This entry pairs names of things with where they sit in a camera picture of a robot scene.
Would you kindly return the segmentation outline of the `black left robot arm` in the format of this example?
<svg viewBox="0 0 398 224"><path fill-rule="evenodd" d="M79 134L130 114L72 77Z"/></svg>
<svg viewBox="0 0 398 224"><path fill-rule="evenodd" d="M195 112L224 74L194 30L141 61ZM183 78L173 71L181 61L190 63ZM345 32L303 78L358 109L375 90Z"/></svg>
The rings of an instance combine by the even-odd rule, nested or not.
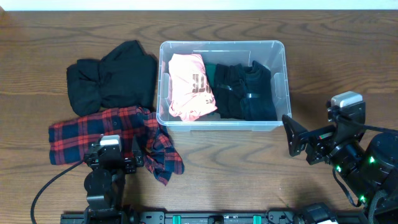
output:
<svg viewBox="0 0 398 224"><path fill-rule="evenodd" d="M91 212L113 212L121 208L125 176L144 165L137 138L131 140L131 156L125 156L119 135L101 136L93 143L84 162L92 169L84 181Z"/></svg>

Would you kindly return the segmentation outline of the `green garment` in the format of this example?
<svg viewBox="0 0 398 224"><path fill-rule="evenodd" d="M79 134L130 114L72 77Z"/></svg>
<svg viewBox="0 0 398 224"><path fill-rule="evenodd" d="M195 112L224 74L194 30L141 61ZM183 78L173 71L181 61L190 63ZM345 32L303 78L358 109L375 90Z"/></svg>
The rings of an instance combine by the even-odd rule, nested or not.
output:
<svg viewBox="0 0 398 224"><path fill-rule="evenodd" d="M215 86L215 72L216 72L216 65L205 65L206 76L209 85L213 88Z"/></svg>

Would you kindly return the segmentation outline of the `dark teal garment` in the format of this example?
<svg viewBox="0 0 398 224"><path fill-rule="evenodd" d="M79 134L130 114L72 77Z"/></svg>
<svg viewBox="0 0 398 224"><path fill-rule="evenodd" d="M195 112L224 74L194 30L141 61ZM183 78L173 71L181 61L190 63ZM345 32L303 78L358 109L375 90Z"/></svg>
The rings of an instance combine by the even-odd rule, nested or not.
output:
<svg viewBox="0 0 398 224"><path fill-rule="evenodd" d="M239 71L243 86L241 109L246 121L277 121L271 92L271 71L257 61Z"/></svg>

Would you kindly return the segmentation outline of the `pink printed t-shirt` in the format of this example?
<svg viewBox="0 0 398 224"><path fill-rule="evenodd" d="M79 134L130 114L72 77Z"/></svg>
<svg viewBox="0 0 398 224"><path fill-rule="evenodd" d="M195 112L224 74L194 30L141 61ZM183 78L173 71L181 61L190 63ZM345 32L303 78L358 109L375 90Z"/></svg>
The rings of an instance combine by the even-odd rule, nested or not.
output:
<svg viewBox="0 0 398 224"><path fill-rule="evenodd" d="M200 54L173 54L169 75L172 82L170 115L182 121L195 121L217 110Z"/></svg>

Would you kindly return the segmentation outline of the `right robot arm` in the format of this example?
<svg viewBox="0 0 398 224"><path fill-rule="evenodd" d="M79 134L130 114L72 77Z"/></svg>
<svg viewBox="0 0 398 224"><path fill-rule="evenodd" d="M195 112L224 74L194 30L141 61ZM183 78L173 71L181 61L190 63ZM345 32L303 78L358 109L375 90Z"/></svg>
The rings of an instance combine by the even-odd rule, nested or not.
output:
<svg viewBox="0 0 398 224"><path fill-rule="evenodd" d="M366 125L364 101L327 107L331 124L313 131L282 117L289 154L331 165L350 204L364 208L366 223L397 223L397 131Z"/></svg>

